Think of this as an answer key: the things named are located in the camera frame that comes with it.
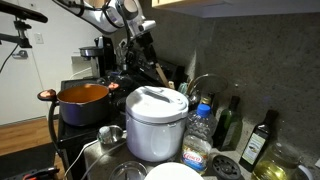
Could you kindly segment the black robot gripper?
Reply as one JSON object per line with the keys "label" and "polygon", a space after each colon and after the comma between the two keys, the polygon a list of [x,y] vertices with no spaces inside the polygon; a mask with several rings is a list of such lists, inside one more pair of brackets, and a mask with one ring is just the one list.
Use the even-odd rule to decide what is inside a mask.
{"label": "black robot gripper", "polygon": [[150,32],[139,35],[134,40],[130,40],[128,43],[128,49],[125,55],[125,58],[126,58],[125,62],[132,64],[136,60],[136,52],[135,52],[134,45],[138,44],[148,63],[151,65],[153,69],[155,69],[158,61],[157,61],[156,52],[154,50],[152,43],[153,43],[153,38]]}

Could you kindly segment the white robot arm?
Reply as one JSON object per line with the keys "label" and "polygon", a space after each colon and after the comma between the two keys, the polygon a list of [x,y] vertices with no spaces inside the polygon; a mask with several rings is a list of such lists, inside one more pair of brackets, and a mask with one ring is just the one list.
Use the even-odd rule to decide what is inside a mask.
{"label": "white robot arm", "polygon": [[126,31],[123,58],[129,61],[134,43],[142,49],[147,61],[157,67],[157,57],[153,48],[151,29],[156,26],[154,20],[147,20],[139,0],[107,0],[95,7],[86,0],[52,0],[58,6],[92,25],[103,35],[115,33],[118,29]]}

